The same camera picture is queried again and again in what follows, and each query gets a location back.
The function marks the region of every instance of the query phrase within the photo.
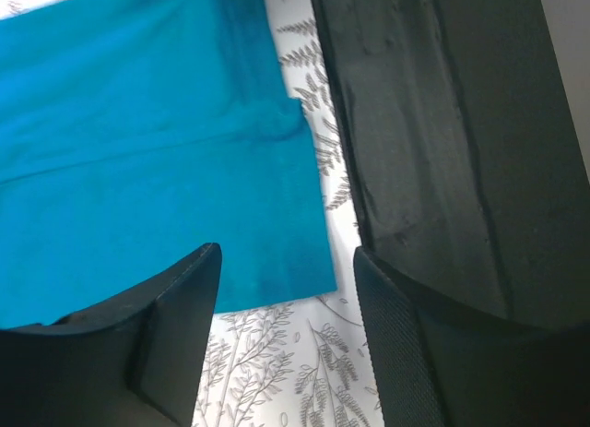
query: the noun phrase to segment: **table surface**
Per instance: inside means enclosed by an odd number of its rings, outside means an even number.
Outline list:
[[[0,0],[0,18],[59,0]],[[383,427],[354,284],[360,244],[310,0],[266,0],[315,137],[339,291],[214,317],[194,427]]]

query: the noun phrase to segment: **folded blue towel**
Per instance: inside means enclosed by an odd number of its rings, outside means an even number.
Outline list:
[[[313,138],[264,0],[69,0],[0,22],[0,326],[206,242],[217,312],[336,289]]]

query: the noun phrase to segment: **blue fabric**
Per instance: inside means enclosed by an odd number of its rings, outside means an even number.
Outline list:
[[[0,22],[0,326],[206,242],[217,312],[336,289],[313,138],[263,0],[69,0]]]

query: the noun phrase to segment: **gray wall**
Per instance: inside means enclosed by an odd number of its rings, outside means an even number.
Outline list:
[[[573,123],[590,174],[590,0],[542,0]]]

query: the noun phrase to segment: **white tablecloth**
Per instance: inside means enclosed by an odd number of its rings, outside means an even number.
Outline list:
[[[0,17],[55,1],[0,0]],[[383,427],[352,270],[360,239],[311,3],[266,7],[289,93],[315,134],[339,291],[216,315],[194,426]]]

